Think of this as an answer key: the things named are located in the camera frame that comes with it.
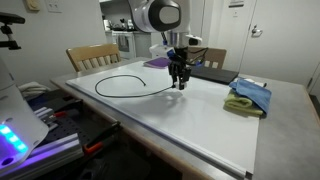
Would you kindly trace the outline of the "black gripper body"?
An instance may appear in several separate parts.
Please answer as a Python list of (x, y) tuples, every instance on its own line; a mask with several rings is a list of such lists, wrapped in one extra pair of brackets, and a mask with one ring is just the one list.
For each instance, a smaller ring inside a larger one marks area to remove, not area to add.
[(187, 60), (187, 47), (179, 48), (174, 47), (168, 52), (168, 57), (170, 59), (170, 67), (179, 67), (185, 68), (186, 67), (186, 60)]

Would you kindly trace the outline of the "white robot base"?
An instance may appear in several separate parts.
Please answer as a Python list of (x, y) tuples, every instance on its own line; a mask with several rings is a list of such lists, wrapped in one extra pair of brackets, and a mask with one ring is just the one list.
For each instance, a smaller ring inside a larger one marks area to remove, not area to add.
[(23, 163), (48, 132), (0, 60), (0, 175)]

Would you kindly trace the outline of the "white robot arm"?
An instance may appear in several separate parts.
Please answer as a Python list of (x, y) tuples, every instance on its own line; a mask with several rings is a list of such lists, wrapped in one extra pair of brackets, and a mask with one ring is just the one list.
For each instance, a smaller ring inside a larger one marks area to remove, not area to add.
[(149, 48), (152, 55), (167, 58), (172, 87), (184, 90), (191, 68), (184, 50), (190, 46), (190, 0), (127, 0), (135, 28), (160, 33), (162, 42)]

